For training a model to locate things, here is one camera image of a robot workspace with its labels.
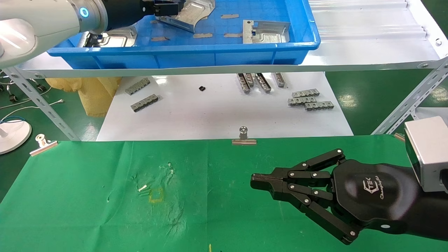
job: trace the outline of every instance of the metal shelf frame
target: metal shelf frame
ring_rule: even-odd
[[[28,78],[83,78],[255,72],[433,69],[372,134],[391,134],[448,76],[448,39],[421,0],[309,0],[322,43],[301,65],[234,65],[176,69],[72,69],[47,53],[4,69],[70,140],[70,127]]]

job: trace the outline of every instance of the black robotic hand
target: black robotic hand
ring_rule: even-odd
[[[321,171],[333,165],[331,174]],[[291,203],[344,244],[365,228],[448,240],[448,194],[424,192],[412,168],[346,160],[336,149],[293,168],[253,174],[250,186]]]

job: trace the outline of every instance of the robotic arm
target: robotic arm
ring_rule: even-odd
[[[291,203],[344,244],[363,229],[448,241],[448,128],[433,117],[406,122],[405,131],[412,168],[346,160],[336,149],[253,174],[250,185]]]
[[[80,32],[100,34],[146,15],[177,15],[185,0],[2,0],[0,69],[29,60]]]

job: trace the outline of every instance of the blue led ring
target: blue led ring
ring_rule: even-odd
[[[89,10],[87,10],[84,7],[82,7],[82,8],[79,9],[79,14],[81,14],[81,16],[83,16],[83,17],[88,17],[89,16]]]

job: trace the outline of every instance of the blue plastic tray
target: blue plastic tray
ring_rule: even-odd
[[[196,25],[196,33],[211,38],[193,38],[193,33],[165,23],[151,24],[147,16],[136,24],[137,41],[128,48],[76,48],[81,35],[50,49],[74,69],[176,68],[215,65],[298,65],[320,37],[308,0],[216,0],[216,8]],[[221,15],[239,14],[221,19]],[[289,43],[243,44],[243,38],[225,38],[242,33],[243,20],[290,22]],[[170,40],[153,42],[165,36]]]

